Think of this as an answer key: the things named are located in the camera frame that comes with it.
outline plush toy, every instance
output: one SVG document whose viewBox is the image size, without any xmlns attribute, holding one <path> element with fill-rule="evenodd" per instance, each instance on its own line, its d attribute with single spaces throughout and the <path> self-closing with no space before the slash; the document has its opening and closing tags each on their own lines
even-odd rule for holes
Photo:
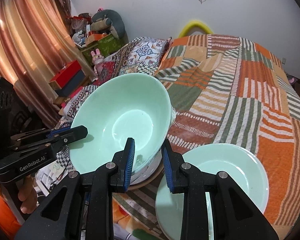
<svg viewBox="0 0 300 240">
<path fill-rule="evenodd" d="M 103 10 L 96 13 L 92 17 L 92 24 L 90 30 L 103 31 L 109 29 L 111 34 L 117 38 L 123 38 L 125 34 L 124 23 L 121 16 L 114 10 Z"/>
<path fill-rule="evenodd" d="M 94 73 L 96 77 L 101 75 L 104 65 L 104 57 L 101 55 L 100 50 L 96 49 L 96 52 L 91 52 L 92 62 L 94 64 Z"/>
</svg>

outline orange curtain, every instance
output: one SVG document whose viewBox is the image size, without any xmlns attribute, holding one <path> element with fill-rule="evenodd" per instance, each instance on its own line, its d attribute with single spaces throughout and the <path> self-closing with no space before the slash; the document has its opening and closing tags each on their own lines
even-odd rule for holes
<svg viewBox="0 0 300 240">
<path fill-rule="evenodd" d="M 52 127 L 60 116 L 49 80 L 66 63 L 78 60 L 93 71 L 69 36 L 54 0 L 0 0 L 0 76 Z"/>
</svg>

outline yellow arch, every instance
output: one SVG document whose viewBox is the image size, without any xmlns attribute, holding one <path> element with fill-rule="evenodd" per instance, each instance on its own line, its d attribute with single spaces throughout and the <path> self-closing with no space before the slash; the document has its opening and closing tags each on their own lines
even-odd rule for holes
<svg viewBox="0 0 300 240">
<path fill-rule="evenodd" d="M 205 25 L 203 22 L 191 21 L 182 29 L 182 31 L 179 35 L 179 38 L 186 36 L 187 33 L 194 27 L 198 27 L 198 28 L 202 29 L 206 34 L 213 34 L 212 30 L 207 25 Z"/>
</svg>

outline silver screw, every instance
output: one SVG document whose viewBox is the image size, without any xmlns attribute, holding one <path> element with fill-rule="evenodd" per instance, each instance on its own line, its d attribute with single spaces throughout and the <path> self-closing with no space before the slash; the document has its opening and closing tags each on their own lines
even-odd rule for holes
<svg viewBox="0 0 300 240">
<path fill-rule="evenodd" d="M 106 164 L 106 167 L 107 167 L 108 169 L 113 169 L 113 168 L 115 167 L 115 163 L 107 163 L 107 164 Z"/>
<path fill-rule="evenodd" d="M 78 176 L 78 172 L 77 171 L 71 171 L 68 173 L 68 176 L 73 179 L 75 178 L 76 176 Z"/>
<path fill-rule="evenodd" d="M 228 177 L 228 173 L 226 173 L 225 171 L 220 171 L 218 175 L 222 179 L 226 179 Z"/>
<path fill-rule="evenodd" d="M 191 164 L 190 163 L 182 163 L 181 167 L 185 170 L 189 170 L 191 168 Z"/>
</svg>

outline striped blanket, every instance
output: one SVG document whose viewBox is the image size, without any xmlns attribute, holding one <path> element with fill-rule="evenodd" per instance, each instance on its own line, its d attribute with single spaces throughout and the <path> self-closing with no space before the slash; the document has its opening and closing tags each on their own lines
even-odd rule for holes
<svg viewBox="0 0 300 240">
<path fill-rule="evenodd" d="M 283 239 L 300 214 L 300 98 L 280 60 L 244 38 L 196 35 L 174 40 L 155 75 L 177 110 L 173 149 L 221 142 L 255 154 L 269 178 L 265 217 Z M 125 212 L 115 221 L 141 240 L 166 239 L 155 216 L 159 181 L 114 196 Z"/>
</svg>

